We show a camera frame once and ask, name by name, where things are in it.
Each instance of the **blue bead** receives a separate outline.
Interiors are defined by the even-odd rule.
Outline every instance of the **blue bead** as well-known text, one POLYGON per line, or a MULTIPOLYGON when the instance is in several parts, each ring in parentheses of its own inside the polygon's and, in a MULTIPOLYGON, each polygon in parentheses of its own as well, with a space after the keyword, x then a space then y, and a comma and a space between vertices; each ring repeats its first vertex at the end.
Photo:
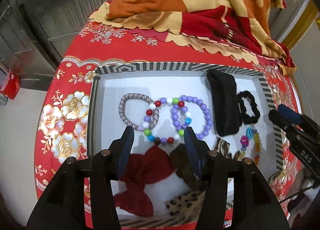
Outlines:
POLYGON ((164 98, 164 97, 162 97, 162 98, 160 99, 160 102, 161 102, 162 104, 167 103, 167 99, 164 98))
POLYGON ((247 128, 245 135, 247 136, 248 140, 251 140, 253 137, 253 129, 252 128, 247 128))
POLYGON ((204 136, 208 136, 208 135, 209 135, 209 132, 208 132, 207 130, 204 130, 204 131, 202 132, 202 134, 203 134, 204 136))
POLYGON ((184 122, 189 125, 192 122, 192 120, 191 120, 191 118, 186 118, 184 120, 184 122))
POLYGON ((150 117, 150 116, 145 116, 145 117, 143 118, 143 120, 144 120, 145 122, 151 122, 151 117, 150 117))
POLYGON ((178 119, 179 119, 178 114, 173 114, 173 115, 172 115, 172 120, 176 121, 176 120, 178 120, 178 119))
POLYGON ((183 106, 182 108, 181 108, 181 112, 182 113, 186 113, 188 111, 188 107, 187 106, 183 106))
POLYGON ((180 125, 180 122, 179 122, 179 121, 174 121, 174 122, 173 122, 173 126, 178 127, 179 125, 180 125))
POLYGON ((205 110, 207 108, 207 105, 204 103, 203 105, 200 106, 201 110, 205 110))
POLYGON ((204 135, 203 135, 202 133, 200 133, 200 134, 197 135, 197 138, 198 138, 199 140, 203 140, 204 135))
POLYGON ((176 113, 178 113, 178 110, 176 108, 172 108, 171 113, 176 114, 176 113))
POLYGON ((149 140, 149 141, 154 141, 154 140, 155 140, 155 137, 154 137, 153 135, 149 135, 149 136, 148 136, 148 140, 149 140))
POLYGON ((204 118, 205 118, 205 120, 207 121, 207 120, 211 120, 211 119, 212 119, 212 116, 211 116, 210 114, 208 114, 208 115, 206 115, 204 118))
POLYGON ((204 110, 203 110, 203 114, 204 114, 204 115, 210 114, 210 110, 209 110, 209 109, 204 109, 204 110))
POLYGON ((203 100, 199 99, 199 100, 197 101, 197 105, 201 106, 202 104, 203 104, 203 100))

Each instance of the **blanket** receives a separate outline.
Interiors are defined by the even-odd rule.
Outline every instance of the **blanket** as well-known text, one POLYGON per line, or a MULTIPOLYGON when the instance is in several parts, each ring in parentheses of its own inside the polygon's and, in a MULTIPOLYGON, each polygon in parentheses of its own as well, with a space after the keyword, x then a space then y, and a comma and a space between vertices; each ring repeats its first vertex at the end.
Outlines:
POLYGON ((270 37, 271 7, 285 8, 285 4, 283 0, 113 0, 90 18, 114 27, 153 28, 237 44, 279 59, 284 75, 290 74, 295 66, 288 51, 270 37))

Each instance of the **screw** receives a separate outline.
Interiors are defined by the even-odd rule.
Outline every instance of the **screw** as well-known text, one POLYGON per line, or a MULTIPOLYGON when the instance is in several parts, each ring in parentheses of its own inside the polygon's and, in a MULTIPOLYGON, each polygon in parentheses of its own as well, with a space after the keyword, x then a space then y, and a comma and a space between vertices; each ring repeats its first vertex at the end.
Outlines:
POLYGON ((102 156, 108 156, 109 154, 110 154, 110 150, 108 150, 108 149, 104 149, 101 151, 102 156))
POLYGON ((249 157, 246 157, 243 159, 243 161, 246 163, 246 164, 252 164, 252 159, 250 159, 249 157))
POLYGON ((209 154, 210 156, 212 156, 212 157, 217 157, 217 156, 218 156, 218 152, 215 151, 215 150, 209 150, 209 151, 208 151, 208 154, 209 154))
POLYGON ((69 158, 66 159, 66 161, 67 161, 68 164, 71 164, 74 161, 76 161, 76 158, 75 157, 69 157, 69 158))

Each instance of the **braided hair tie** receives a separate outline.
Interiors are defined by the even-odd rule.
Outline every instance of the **braided hair tie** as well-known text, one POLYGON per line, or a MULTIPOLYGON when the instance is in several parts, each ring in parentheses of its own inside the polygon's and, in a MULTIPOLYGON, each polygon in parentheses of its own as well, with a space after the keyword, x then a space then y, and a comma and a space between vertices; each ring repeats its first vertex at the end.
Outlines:
POLYGON ((150 129, 153 129, 159 121, 159 109, 155 106, 153 100, 149 96, 141 93, 128 93, 122 96, 119 104, 119 115, 122 121, 128 126, 132 126, 132 128, 136 131, 143 131, 147 128, 147 126, 145 126, 146 128, 143 128, 143 126, 139 126, 131 122, 125 115, 125 104, 128 100, 132 99, 142 100, 149 104, 150 109, 147 110, 147 116, 144 118, 143 126, 145 125, 145 123, 149 123, 150 125, 147 124, 148 128, 150 126, 150 129))
POLYGON ((249 91, 243 91, 237 94, 238 103, 240 105, 240 120, 246 125, 255 124, 258 122, 260 118, 260 112, 257 108, 257 104, 255 102, 254 96, 249 91), (247 98, 250 102, 251 109, 253 111, 254 116, 249 116, 246 112, 247 109, 244 105, 244 101, 242 98, 247 98))

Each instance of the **black scrunchie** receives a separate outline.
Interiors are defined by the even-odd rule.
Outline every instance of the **black scrunchie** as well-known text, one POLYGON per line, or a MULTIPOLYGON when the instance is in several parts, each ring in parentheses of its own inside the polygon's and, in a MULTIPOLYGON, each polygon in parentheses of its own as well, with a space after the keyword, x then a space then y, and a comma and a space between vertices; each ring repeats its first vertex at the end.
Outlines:
POLYGON ((254 100, 253 95, 249 91, 243 91, 237 94, 238 97, 238 103, 240 104, 240 119, 242 122, 247 124, 255 124, 258 122, 258 119, 260 118, 260 112, 257 108, 257 104, 254 100), (244 105, 244 101, 242 98, 249 99, 251 109, 254 113, 254 116, 249 116, 247 112, 247 108, 244 105))

